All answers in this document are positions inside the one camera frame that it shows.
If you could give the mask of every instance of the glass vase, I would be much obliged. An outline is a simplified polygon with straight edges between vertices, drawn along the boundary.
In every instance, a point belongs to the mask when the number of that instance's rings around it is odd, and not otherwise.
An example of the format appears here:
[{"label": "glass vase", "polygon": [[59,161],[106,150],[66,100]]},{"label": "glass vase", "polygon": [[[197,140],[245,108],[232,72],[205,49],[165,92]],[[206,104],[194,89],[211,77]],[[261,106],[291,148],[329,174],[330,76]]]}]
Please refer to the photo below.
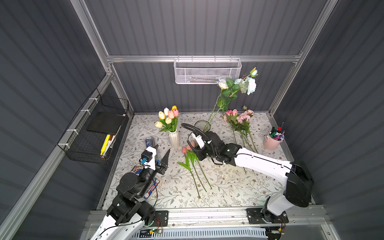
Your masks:
[{"label": "glass vase", "polygon": [[180,147],[179,134],[177,133],[177,130],[174,132],[169,132],[169,140],[172,148],[176,149]]}]

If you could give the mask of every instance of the wire mesh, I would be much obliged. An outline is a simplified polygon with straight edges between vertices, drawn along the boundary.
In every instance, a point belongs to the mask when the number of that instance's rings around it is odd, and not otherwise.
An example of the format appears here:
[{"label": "wire mesh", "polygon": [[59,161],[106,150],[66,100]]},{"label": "wire mesh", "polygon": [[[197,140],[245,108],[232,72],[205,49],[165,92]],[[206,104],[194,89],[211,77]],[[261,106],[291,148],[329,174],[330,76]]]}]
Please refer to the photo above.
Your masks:
[{"label": "wire mesh", "polygon": [[[127,114],[128,100],[115,98],[105,95],[99,95],[92,102],[88,109],[85,109],[84,116],[76,126],[76,131],[73,131],[67,141],[68,145],[60,146],[69,157],[74,161],[94,162],[107,164],[109,156],[105,160],[101,159],[100,150],[103,146],[106,134],[87,131],[87,127],[96,117],[98,112],[114,113],[118,115]],[[115,136],[114,142],[111,144],[111,149],[117,139]]]},{"label": "wire mesh", "polygon": [[231,61],[189,62],[174,61],[175,82],[177,84],[217,84],[219,77],[239,78],[240,59]]}]

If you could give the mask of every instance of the pink cup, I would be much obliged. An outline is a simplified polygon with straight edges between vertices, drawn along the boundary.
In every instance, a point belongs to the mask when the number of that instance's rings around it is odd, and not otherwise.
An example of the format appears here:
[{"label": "pink cup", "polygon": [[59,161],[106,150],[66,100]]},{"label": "pink cup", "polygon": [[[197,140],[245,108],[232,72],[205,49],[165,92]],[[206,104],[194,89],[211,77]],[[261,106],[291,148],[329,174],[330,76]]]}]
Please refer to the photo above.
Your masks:
[{"label": "pink cup", "polygon": [[281,140],[281,141],[274,140],[273,138],[271,138],[271,137],[269,136],[269,134],[267,134],[267,135],[265,136],[264,141],[263,141],[263,145],[264,145],[264,147],[265,147],[266,149],[273,151],[273,150],[275,150],[275,149],[279,146],[279,144],[280,144],[282,141],[284,141],[284,139]]}]

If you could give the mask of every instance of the flower stem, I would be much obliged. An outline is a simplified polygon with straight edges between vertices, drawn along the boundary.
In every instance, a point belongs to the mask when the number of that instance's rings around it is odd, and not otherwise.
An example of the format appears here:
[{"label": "flower stem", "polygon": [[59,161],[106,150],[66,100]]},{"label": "flower stem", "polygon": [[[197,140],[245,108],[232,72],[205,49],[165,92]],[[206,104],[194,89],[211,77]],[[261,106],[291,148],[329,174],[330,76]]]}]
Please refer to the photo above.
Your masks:
[{"label": "flower stem", "polygon": [[204,188],[205,192],[207,192],[207,190],[206,190],[206,189],[205,189],[205,187],[204,187],[204,184],[202,183],[202,181],[200,180],[200,177],[199,177],[199,175],[197,174],[197,171],[196,171],[195,165],[194,165],[194,164],[192,164],[192,166],[193,166],[193,168],[195,169],[195,172],[196,172],[196,176],[197,176],[197,178],[199,179],[199,181],[200,181],[200,183],[201,183],[201,186],[203,186],[203,188]]},{"label": "flower stem", "polygon": [[203,171],[203,168],[202,168],[201,165],[200,165],[200,161],[197,160],[197,163],[199,164],[200,170],[201,170],[201,172],[203,173],[205,179],[207,180],[209,187],[212,189],[212,186],[211,186],[211,184],[209,183],[208,178],[207,178],[207,176],[205,175],[205,173],[204,173],[204,171]]},{"label": "flower stem", "polygon": [[195,182],[195,186],[196,186],[197,194],[199,195],[199,199],[200,199],[201,197],[200,197],[199,189],[197,188],[197,184],[196,184],[196,180],[195,180],[195,177],[193,176],[193,173],[192,173],[192,171],[190,171],[190,173],[192,174],[192,177],[193,177],[193,181]]}]

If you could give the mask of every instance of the table surface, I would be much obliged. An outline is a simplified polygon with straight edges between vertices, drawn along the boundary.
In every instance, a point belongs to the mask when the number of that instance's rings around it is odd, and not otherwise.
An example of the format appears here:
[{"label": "table surface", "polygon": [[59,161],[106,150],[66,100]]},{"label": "table surface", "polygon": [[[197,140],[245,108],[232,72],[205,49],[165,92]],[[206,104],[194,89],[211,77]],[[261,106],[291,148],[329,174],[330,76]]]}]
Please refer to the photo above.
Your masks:
[{"label": "table surface", "polygon": [[[177,127],[180,147],[172,149],[168,133],[159,133],[159,129],[154,126],[154,123],[158,121],[158,115],[135,115],[103,209],[108,209],[112,200],[117,195],[116,187],[119,184],[120,178],[138,164],[141,153],[145,150],[145,139],[149,136],[154,136],[155,144],[159,145],[159,159],[171,148],[168,170],[164,175],[157,174],[161,182],[157,187],[159,199],[156,209],[263,206],[269,195],[283,188],[280,182],[265,174],[247,168],[245,168],[245,173],[241,167],[234,167],[232,165],[217,166],[210,159],[205,159],[200,164],[212,189],[210,189],[206,182],[198,164],[195,164],[198,175],[207,190],[206,192],[199,180],[196,179],[201,196],[199,199],[191,174],[187,169],[177,164],[177,162],[185,163],[185,157],[181,150],[183,146],[186,146],[187,136],[190,133],[190,131],[182,128],[180,124],[185,122],[193,125],[199,120],[207,120],[208,117],[209,114],[180,114]],[[274,151],[266,150],[263,147],[263,139],[271,129],[267,113],[255,113],[251,118],[250,125],[252,137],[259,154],[286,160],[281,146]],[[240,135],[235,134],[234,137],[229,124],[224,122],[219,114],[212,123],[211,131],[217,133],[225,143],[233,142],[243,146]],[[154,192],[150,196],[148,199],[150,204],[155,203],[156,195],[156,192]]]}]

